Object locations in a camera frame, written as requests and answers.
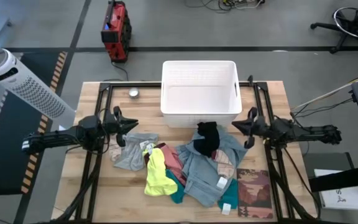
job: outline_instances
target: pink cloth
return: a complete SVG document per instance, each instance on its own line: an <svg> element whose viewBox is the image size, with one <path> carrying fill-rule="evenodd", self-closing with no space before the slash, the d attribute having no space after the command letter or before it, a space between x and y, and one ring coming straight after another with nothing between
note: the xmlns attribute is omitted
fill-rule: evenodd
<svg viewBox="0 0 358 224"><path fill-rule="evenodd" d="M183 168L183 164L179 160L177 150L173 147L168 146L165 143L161 143L157 148L161 149L165 158L165 166L167 169L172 171L173 175L179 180L183 186L186 185L186 177L182 174L181 170Z"/></svg>

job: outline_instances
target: brown patterned cloth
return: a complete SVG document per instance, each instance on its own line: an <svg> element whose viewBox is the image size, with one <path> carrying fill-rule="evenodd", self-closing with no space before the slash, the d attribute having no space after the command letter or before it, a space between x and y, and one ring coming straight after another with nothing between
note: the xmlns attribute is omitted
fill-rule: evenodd
<svg viewBox="0 0 358 224"><path fill-rule="evenodd" d="M234 174L234 166L229 157L222 150L216 150L212 153L212 159L218 163L218 174L226 179L230 179Z"/></svg>

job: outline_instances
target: concrete floor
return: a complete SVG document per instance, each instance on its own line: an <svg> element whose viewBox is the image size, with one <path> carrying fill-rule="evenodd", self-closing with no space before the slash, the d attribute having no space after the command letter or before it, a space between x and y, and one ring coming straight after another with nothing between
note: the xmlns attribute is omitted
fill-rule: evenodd
<svg viewBox="0 0 358 224"><path fill-rule="evenodd" d="M0 0L0 10L13 20L0 39L2 47L69 47L85 0ZM102 47L99 31L107 0L92 0L77 47ZM332 22L332 12L351 0L267 0L258 9L216 14L187 8L183 0L126 0L133 27L132 46L332 46L338 34L309 30L312 22ZM188 0L188 4L198 1ZM357 45L349 40L348 45ZM296 106L335 89L358 76L358 52L132 52L123 67L130 81L160 80L166 60L233 60L240 80L283 80L290 105ZM106 53L75 53L62 98L77 107L82 82L117 78ZM0 99L3 89L0 88ZM349 97L344 90L315 107ZM350 152L358 167L358 108L349 103L301 119L304 125L333 124L342 131L342 144L311 142L309 153ZM53 209L64 160L63 150L46 151L25 223L47 221ZM0 196L0 218L12 222L18 196ZM324 211L323 220L358 223L357 212Z"/></svg>

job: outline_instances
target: plastic bin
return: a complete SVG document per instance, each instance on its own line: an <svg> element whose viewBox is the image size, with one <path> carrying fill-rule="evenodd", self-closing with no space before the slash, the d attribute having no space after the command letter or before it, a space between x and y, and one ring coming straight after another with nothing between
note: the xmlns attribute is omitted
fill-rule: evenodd
<svg viewBox="0 0 358 224"><path fill-rule="evenodd" d="M161 112L171 128L199 122L230 125L242 111L232 61L166 61L162 65Z"/></svg>

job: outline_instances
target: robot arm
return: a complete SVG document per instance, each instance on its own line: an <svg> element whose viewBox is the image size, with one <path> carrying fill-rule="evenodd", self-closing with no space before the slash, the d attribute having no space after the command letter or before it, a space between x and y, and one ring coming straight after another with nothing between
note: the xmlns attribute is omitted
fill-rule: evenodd
<svg viewBox="0 0 358 224"><path fill-rule="evenodd" d="M269 138L276 146L285 146L295 141L321 141L330 144L339 144L342 141L341 132L333 125L306 128L292 120L276 117L272 125L268 126L263 116L256 116L257 109L251 108L247 120L233 121L232 124L244 135Z"/></svg>
<svg viewBox="0 0 358 224"><path fill-rule="evenodd" d="M106 119L103 123L96 115L92 115L83 118L78 125L64 131L32 133L24 138L22 150L26 154L34 154L46 148L80 144L86 150L95 151L98 146L104 144L104 137L109 138L110 134L117 134L118 145L124 147L122 135L137 126L138 120L123 117L118 106L113 110L114 114L106 110Z"/></svg>

